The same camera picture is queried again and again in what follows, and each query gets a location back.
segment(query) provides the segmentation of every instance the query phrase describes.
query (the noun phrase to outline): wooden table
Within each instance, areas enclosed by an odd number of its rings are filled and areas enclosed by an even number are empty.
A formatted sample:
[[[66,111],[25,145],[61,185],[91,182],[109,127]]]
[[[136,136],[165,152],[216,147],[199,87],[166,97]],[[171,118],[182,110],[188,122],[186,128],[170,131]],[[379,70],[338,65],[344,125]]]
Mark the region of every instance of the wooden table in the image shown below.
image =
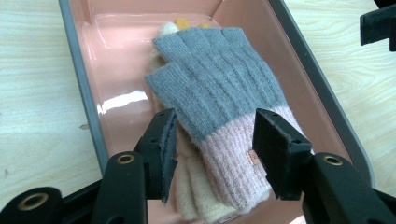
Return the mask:
[[[285,0],[374,167],[396,196],[396,54],[360,46],[371,0]],[[0,1],[0,209],[53,186],[63,196],[101,177],[57,1]]]

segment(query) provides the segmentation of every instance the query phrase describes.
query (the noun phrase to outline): storage bin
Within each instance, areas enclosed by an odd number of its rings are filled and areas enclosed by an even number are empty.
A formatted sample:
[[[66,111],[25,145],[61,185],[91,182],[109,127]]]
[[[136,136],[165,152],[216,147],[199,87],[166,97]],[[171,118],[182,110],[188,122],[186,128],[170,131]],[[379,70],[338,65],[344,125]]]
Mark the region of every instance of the storage bin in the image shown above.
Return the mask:
[[[112,155],[133,150],[154,115],[148,73],[151,39],[183,17],[197,25],[242,27],[270,65],[316,152],[350,160],[374,183],[371,166],[347,118],[283,1],[60,0],[81,97],[102,171]],[[170,204],[148,203],[149,223],[179,222]],[[301,202],[271,195],[232,223],[290,223]]]

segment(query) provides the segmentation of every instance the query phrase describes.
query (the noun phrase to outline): light wood surface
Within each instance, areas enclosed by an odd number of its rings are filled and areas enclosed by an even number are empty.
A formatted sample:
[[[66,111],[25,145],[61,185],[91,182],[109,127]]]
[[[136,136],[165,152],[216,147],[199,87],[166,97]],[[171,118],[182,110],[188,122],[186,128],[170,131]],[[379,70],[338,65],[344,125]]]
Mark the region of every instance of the light wood surface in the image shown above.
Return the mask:
[[[396,196],[396,53],[360,46],[374,1],[286,0],[375,170]],[[53,186],[68,195],[100,178],[57,1],[0,1],[0,209]]]

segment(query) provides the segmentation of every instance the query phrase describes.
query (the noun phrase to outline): table surface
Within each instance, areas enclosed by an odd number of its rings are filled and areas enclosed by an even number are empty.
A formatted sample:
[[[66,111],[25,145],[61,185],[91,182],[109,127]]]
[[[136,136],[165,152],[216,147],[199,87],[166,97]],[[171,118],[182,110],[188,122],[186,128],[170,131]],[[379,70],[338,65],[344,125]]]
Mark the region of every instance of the table surface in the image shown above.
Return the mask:
[[[375,171],[396,196],[396,54],[360,46],[374,1],[285,0]],[[57,1],[0,2],[0,209],[52,186],[66,196],[101,177]]]

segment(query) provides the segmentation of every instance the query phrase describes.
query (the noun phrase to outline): gray plastic edge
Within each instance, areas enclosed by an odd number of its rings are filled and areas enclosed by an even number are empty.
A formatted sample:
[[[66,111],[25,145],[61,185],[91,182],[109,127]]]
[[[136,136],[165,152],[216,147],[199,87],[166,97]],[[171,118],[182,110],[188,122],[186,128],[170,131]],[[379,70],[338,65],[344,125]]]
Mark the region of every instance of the gray plastic edge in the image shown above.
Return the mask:
[[[335,97],[326,77],[321,71],[318,62],[305,42],[296,22],[291,16],[283,0],[268,0],[279,19],[286,35],[289,37],[306,73],[308,74],[318,96],[326,108],[332,123],[340,135],[346,150],[352,159],[353,166],[362,175],[363,179],[375,187],[375,176],[370,160],[364,148],[353,131],[344,110]]]
[[[78,87],[82,102],[84,104],[85,114],[90,126],[93,145],[95,147],[96,156],[103,174],[108,161],[106,143],[105,139],[103,138],[96,106],[92,98],[90,83],[88,81],[84,61],[79,47],[72,11],[68,0],[59,0],[59,5],[61,7],[62,17],[64,18],[64,29],[66,31],[67,41],[69,42],[70,53],[73,59],[73,65],[78,80]]]

